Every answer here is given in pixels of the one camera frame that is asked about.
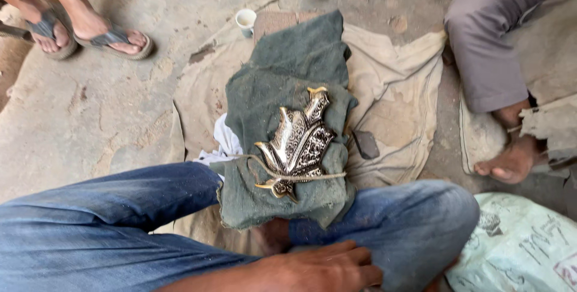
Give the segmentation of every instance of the plastic sack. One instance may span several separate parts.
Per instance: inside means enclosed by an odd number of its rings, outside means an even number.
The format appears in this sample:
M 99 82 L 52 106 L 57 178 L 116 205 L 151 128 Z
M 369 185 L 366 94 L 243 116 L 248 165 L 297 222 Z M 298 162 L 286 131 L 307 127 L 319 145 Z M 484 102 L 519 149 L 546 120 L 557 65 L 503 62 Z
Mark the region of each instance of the plastic sack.
M 447 273 L 456 292 L 576 292 L 577 224 L 506 193 L 475 196 L 479 224 Z

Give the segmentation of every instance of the cup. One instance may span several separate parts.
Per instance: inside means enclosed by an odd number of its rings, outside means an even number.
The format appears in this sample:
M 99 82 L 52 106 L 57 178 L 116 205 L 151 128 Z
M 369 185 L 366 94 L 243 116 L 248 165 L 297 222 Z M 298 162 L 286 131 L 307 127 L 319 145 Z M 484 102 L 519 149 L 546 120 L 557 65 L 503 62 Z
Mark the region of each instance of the cup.
M 241 28 L 242 35 L 245 38 L 252 37 L 255 31 L 256 13 L 254 10 L 241 9 L 238 11 L 236 17 L 238 27 Z

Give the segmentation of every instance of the gray trousers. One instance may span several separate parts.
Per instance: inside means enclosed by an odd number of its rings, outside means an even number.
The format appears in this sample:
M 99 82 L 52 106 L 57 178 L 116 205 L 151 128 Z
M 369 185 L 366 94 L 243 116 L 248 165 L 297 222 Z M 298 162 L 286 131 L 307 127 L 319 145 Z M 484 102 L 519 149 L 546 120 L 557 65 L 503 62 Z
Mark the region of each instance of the gray trousers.
M 514 48 L 502 39 L 544 0 L 454 0 L 445 17 L 451 49 L 472 112 L 490 112 L 528 97 Z

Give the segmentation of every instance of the leg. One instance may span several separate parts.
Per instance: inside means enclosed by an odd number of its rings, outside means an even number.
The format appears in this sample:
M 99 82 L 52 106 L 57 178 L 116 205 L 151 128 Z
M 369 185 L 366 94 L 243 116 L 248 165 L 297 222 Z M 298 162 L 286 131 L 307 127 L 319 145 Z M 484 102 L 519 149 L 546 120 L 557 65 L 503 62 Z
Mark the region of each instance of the leg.
M 204 165 L 169 164 L 0 205 L 2 287 L 9 291 L 149 291 L 257 260 L 182 236 L 148 234 L 216 204 L 219 181 Z
M 47 3 L 41 0 L 4 0 L 8 2 L 10 5 L 18 8 L 22 16 L 32 22 L 38 23 L 40 21 L 42 12 L 48 9 Z M 68 32 L 64 25 L 61 22 L 56 22 L 54 25 L 54 37 L 56 40 L 52 38 L 47 38 L 45 36 L 40 36 L 36 33 L 32 33 L 32 37 L 34 41 L 42 47 L 44 52 L 57 52 L 60 48 L 65 47 L 68 45 L 70 39 L 68 38 Z
M 521 110 L 531 108 L 528 100 L 501 108 L 493 112 L 493 116 L 505 129 L 521 126 L 519 118 Z M 486 162 L 475 164 L 475 171 L 480 175 L 490 175 L 507 184 L 517 184 L 529 175 L 533 165 L 547 161 L 547 155 L 542 153 L 538 141 L 530 135 L 519 136 L 521 130 L 510 133 L 510 142 L 500 155 Z
M 472 112 L 493 112 L 506 129 L 521 124 L 528 92 L 514 48 L 502 40 L 525 11 L 543 0 L 454 0 L 445 17 L 451 47 Z M 515 184 L 538 162 L 537 140 L 512 133 L 498 157 L 478 163 L 481 175 Z
M 307 219 L 274 221 L 264 228 L 272 246 L 355 240 L 371 250 L 373 264 L 383 270 L 384 291 L 422 291 L 459 256 L 478 217 L 479 206 L 465 189 L 419 181 L 359 191 L 342 222 L 326 231 Z
M 88 0 L 59 0 L 68 12 L 72 20 L 72 26 L 76 36 L 82 39 L 90 39 L 97 35 L 105 34 L 110 29 L 110 24 L 107 20 L 98 15 L 90 5 Z M 142 47 L 146 45 L 146 39 L 142 33 L 137 30 L 127 29 L 128 41 L 126 43 L 110 44 L 115 50 L 125 52 L 128 54 L 136 54 L 140 52 Z

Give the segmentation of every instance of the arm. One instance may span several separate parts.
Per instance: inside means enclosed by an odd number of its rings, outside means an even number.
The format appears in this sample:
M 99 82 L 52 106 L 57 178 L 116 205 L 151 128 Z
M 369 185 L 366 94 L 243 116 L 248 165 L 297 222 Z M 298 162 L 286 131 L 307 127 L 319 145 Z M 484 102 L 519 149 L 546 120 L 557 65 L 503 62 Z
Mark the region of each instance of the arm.
M 280 254 L 249 265 L 191 276 L 176 281 L 161 292 L 357 292 L 380 285 L 383 273 L 371 265 L 371 253 L 345 241 L 316 251 Z

